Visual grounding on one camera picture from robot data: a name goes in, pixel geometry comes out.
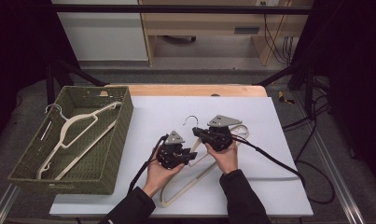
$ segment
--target wicker basket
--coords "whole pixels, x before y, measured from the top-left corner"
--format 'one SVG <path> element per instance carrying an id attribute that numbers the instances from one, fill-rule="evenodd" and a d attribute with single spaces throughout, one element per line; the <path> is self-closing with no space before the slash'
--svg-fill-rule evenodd
<path id="1" fill-rule="evenodd" d="M 22 189 L 50 194 L 112 194 L 124 143 L 132 118 L 132 98 L 128 87 L 64 87 L 55 104 L 60 105 L 68 119 L 79 114 L 89 114 L 114 102 L 121 106 L 98 115 L 98 121 L 82 134 L 69 148 L 59 148 L 51 159 L 49 169 L 36 179 L 36 173 L 49 153 L 60 140 L 65 119 L 53 106 L 25 149 L 8 179 Z M 54 180 L 63 169 L 96 139 L 106 127 L 116 124 L 80 161 L 61 179 Z M 65 144 L 70 143 L 93 119 L 75 122 L 68 129 Z"/>

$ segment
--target wooden table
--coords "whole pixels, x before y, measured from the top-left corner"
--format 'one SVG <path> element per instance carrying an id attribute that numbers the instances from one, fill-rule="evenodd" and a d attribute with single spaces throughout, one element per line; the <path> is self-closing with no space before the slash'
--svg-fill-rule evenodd
<path id="1" fill-rule="evenodd" d="M 246 85 L 128 85 L 132 96 L 250 96 L 267 97 L 261 86 Z"/>

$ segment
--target white cabinet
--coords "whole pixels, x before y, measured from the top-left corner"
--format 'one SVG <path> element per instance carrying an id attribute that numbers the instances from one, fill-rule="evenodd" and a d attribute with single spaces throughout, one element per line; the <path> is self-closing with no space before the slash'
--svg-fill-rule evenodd
<path id="1" fill-rule="evenodd" d="M 52 0 L 53 4 L 137 5 L 136 0 Z M 147 61 L 139 13 L 58 13 L 77 59 Z"/>

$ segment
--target person's left hand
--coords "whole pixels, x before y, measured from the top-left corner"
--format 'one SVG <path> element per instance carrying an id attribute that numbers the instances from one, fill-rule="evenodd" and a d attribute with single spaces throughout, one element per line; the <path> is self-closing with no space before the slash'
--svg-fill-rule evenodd
<path id="1" fill-rule="evenodd" d="M 153 155 L 152 160 L 156 159 L 156 155 L 158 153 L 157 150 Z M 162 167 L 158 161 L 152 161 L 147 166 L 147 177 L 143 191 L 146 193 L 147 196 L 152 198 L 162 187 L 164 187 L 167 184 L 167 182 L 171 178 L 173 178 L 173 176 L 178 174 L 182 170 L 182 168 L 184 168 L 184 166 L 185 164 L 181 163 L 177 165 L 174 169 L 169 170 Z"/>

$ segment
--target white plastic hanger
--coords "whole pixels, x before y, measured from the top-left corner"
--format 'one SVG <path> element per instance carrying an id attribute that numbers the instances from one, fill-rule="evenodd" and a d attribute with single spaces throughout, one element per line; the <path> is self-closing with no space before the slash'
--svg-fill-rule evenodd
<path id="1" fill-rule="evenodd" d="M 48 112 L 48 108 L 50 106 L 56 106 L 59 110 L 60 110 L 60 116 L 65 119 L 65 124 L 62 126 L 62 130 L 60 132 L 60 140 L 59 142 L 57 143 L 56 147 L 54 147 L 54 149 L 50 152 L 50 154 L 48 155 L 48 157 L 45 159 L 45 161 L 42 163 L 42 165 L 39 167 L 37 173 L 36 173 L 36 179 L 41 179 L 42 178 L 42 173 L 47 171 L 50 167 L 50 160 L 51 158 L 53 158 L 53 156 L 56 154 L 56 152 L 59 150 L 60 147 L 66 149 L 66 148 L 69 148 L 72 144 L 75 143 L 75 141 L 82 135 L 84 134 L 89 128 L 91 128 L 92 125 L 94 125 L 97 121 L 98 121 L 98 117 L 97 115 L 106 111 L 106 110 L 110 110 L 110 109 L 115 109 L 116 106 L 118 105 L 121 105 L 121 102 L 114 102 L 110 105 L 106 105 L 90 114 L 81 114 L 81 115 L 76 115 L 76 116 L 73 116 L 72 118 L 70 119 L 67 119 L 64 115 L 63 115 L 63 112 L 62 112 L 62 108 L 59 106 L 59 105 L 55 105 L 55 104 L 52 104 L 52 105 L 48 105 L 46 107 L 46 112 Z M 79 121 L 79 120 L 82 120 L 82 119 L 90 119 L 90 118 L 93 118 L 94 121 L 85 129 L 83 130 L 82 133 L 80 133 L 76 138 L 74 138 L 74 140 L 72 140 L 68 145 L 65 145 L 63 143 L 63 140 L 65 138 L 65 134 L 66 132 L 68 131 L 69 127 Z"/>
<path id="2" fill-rule="evenodd" d="M 82 157 L 86 155 L 86 153 L 88 153 L 90 149 L 94 147 L 94 145 L 97 144 L 101 138 L 103 138 L 115 126 L 115 123 L 116 121 L 113 121 L 111 124 L 109 124 L 108 127 L 100 135 L 98 135 L 96 139 L 94 139 L 76 158 L 74 158 L 74 160 L 71 161 L 71 163 L 69 163 L 69 165 L 66 166 L 59 175 L 57 175 L 55 180 L 61 180 L 66 173 L 68 173 L 72 167 L 74 167 L 80 161 L 80 159 L 82 159 Z"/>
<path id="3" fill-rule="evenodd" d="M 244 134 L 242 135 L 241 133 L 239 133 L 239 131 L 243 129 L 244 130 Z M 247 138 L 249 136 L 249 130 L 248 128 L 245 126 L 245 125 L 236 125 L 232 128 L 230 128 L 230 131 L 232 134 L 234 135 L 240 135 L 241 137 L 243 138 Z M 191 148 L 190 152 L 194 152 L 196 151 L 197 147 L 202 143 L 202 140 L 201 138 L 198 138 L 196 143 L 193 145 L 193 147 Z M 189 163 L 188 166 L 192 167 L 194 165 L 196 165 L 197 163 L 199 163 L 202 159 L 204 159 L 204 157 L 206 157 L 208 155 L 208 153 L 206 153 L 204 156 L 202 156 L 200 159 L 198 159 L 196 162 L 194 163 Z M 211 165 L 209 165 L 205 170 L 203 170 L 199 175 L 197 175 L 192 181 L 190 181 L 186 186 L 184 186 L 179 192 L 177 192 L 175 194 L 175 196 L 173 196 L 173 198 L 170 199 L 170 201 L 166 201 L 164 199 L 164 195 L 165 195 L 165 190 L 167 188 L 167 185 L 170 183 L 170 181 L 174 178 L 171 178 L 169 180 L 169 182 L 167 182 L 167 184 L 161 189 L 160 191 L 160 203 L 163 207 L 168 207 L 170 204 L 172 204 L 173 202 L 175 202 L 179 197 L 181 197 L 186 191 L 188 191 L 190 188 L 192 188 L 195 184 L 197 184 L 203 177 L 205 177 L 208 173 L 210 173 L 214 167 L 216 167 L 216 161 L 214 161 Z"/>

